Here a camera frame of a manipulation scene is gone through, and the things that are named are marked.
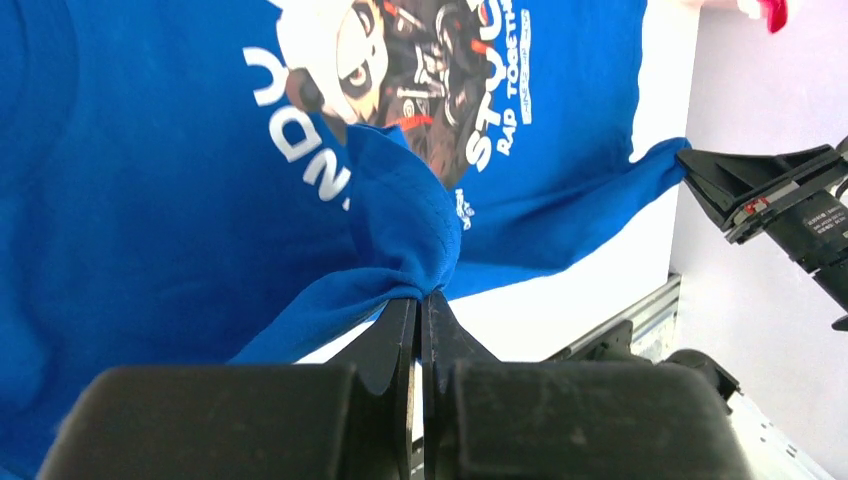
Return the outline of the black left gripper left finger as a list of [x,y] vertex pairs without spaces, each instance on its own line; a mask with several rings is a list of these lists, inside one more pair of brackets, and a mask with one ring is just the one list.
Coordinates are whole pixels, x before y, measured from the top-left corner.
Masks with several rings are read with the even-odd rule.
[[418,304],[390,301],[323,364],[99,375],[42,479],[407,479]]

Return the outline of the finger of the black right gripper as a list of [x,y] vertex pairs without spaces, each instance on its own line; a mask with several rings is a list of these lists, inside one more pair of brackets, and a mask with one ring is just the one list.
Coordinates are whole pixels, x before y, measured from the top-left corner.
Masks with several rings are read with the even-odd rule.
[[685,182],[707,217],[722,229],[743,197],[771,186],[799,167],[844,158],[830,145],[777,155],[742,155],[684,149],[676,159],[684,167]]

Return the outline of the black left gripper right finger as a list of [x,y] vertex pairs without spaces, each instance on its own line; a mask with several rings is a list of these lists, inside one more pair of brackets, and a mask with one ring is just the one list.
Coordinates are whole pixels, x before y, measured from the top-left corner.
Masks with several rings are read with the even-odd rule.
[[695,370],[504,362],[445,297],[421,306],[427,479],[748,479],[725,402]]

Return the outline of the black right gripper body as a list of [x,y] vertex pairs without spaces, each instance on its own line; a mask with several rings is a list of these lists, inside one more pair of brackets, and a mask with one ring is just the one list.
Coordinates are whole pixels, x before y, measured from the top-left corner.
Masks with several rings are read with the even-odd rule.
[[799,167],[743,197],[722,227],[725,239],[743,244],[762,232],[783,235],[793,227],[821,233],[838,217],[841,203],[832,189],[846,179],[844,158]]

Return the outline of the blue printed t shirt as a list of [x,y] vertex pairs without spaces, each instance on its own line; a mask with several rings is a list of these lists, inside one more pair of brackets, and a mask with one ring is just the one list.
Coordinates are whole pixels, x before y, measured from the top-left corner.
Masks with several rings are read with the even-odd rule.
[[644,1],[5,1],[1,475],[101,372],[289,363],[393,298],[556,274],[632,161]]

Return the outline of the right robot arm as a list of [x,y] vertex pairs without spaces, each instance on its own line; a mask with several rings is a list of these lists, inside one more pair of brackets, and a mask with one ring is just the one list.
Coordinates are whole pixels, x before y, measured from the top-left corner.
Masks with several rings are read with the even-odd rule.
[[847,306],[847,144],[777,155],[684,149],[677,161],[731,244],[768,235],[841,308]]

